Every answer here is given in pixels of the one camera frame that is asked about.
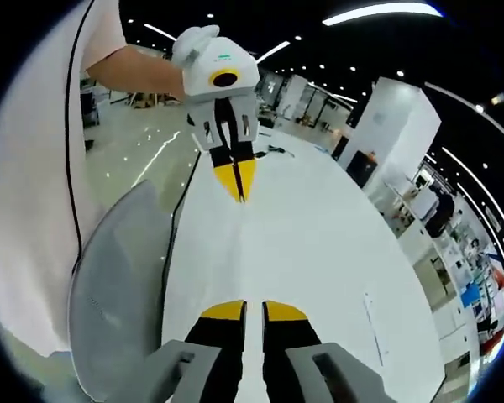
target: white table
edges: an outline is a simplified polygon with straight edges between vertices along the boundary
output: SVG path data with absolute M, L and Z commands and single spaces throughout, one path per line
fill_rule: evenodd
M 211 305 L 245 299 L 236 401 L 268 401 L 261 302 L 280 301 L 304 311 L 323 342 L 339 343 L 380 373 L 391 397 L 428 403 L 444 365 L 429 304 L 396 238 L 328 155 L 290 135 L 261 132 L 272 137 L 259 136 L 256 151 L 272 144 L 295 158 L 258 160 L 245 204 L 216 180 L 209 155 L 198 163 L 173 250 L 163 341 L 183 339 Z

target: white t-shirt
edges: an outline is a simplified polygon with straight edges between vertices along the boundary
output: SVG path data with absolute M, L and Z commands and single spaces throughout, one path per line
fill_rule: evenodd
M 67 298 L 78 242 L 64 109 L 73 41 L 89 3 L 47 34 L 0 107 L 0 322 L 44 356 L 69 349 Z M 103 209 L 86 178 L 80 73 L 125 45 L 118 0 L 95 0 L 76 47 L 69 100 L 71 178 L 84 243 Z

